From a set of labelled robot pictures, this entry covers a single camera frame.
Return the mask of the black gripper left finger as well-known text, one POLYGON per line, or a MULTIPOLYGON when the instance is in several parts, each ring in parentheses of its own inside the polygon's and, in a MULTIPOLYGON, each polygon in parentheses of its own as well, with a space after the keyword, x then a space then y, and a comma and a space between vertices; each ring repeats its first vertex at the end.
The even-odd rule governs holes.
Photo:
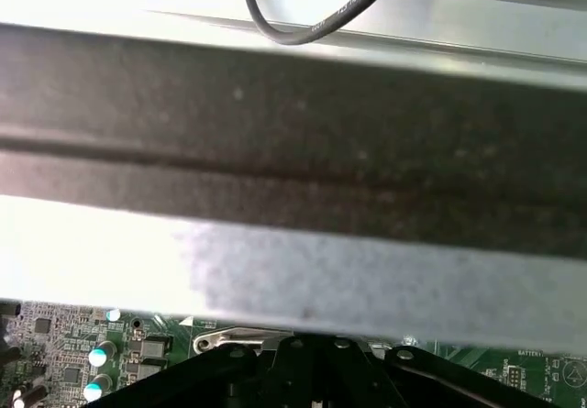
POLYGON ((273 351, 227 344, 98 400, 100 407, 310 407, 315 346, 282 339, 273 351))

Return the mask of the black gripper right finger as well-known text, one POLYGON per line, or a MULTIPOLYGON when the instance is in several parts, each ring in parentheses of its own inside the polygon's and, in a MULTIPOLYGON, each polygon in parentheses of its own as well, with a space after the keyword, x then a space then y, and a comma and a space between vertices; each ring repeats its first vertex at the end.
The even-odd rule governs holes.
POLYGON ((526 392, 415 347, 377 358, 337 337, 325 348, 329 407, 549 407, 526 392))

